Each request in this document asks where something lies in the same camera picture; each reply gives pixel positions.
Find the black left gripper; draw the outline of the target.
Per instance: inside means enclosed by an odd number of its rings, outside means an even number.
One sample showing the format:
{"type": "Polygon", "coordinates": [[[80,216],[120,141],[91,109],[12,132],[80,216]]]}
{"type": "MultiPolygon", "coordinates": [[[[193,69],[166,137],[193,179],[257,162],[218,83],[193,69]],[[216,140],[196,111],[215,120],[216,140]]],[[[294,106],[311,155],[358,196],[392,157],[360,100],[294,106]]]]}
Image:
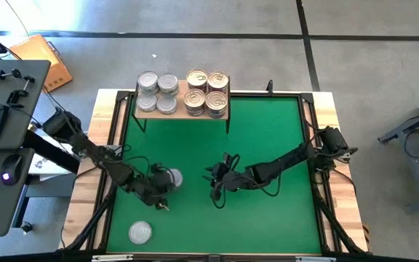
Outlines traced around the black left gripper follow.
{"type": "Polygon", "coordinates": [[[148,178],[151,182],[151,192],[147,196],[149,204],[166,204],[167,197],[175,189],[175,176],[172,169],[158,163],[148,168],[148,178]]]}

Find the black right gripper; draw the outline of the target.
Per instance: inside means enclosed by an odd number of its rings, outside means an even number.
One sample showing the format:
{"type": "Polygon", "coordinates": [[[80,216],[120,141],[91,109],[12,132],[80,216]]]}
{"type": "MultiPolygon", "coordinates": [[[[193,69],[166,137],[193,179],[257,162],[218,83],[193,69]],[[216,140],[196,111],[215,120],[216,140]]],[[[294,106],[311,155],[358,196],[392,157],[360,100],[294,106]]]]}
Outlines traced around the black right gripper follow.
{"type": "Polygon", "coordinates": [[[237,191],[242,187],[242,176],[235,171],[239,160],[238,154],[231,156],[224,153],[222,162],[205,168],[206,171],[211,172],[211,177],[205,175],[202,177],[211,182],[214,191],[220,191],[223,188],[227,191],[237,191]]]}

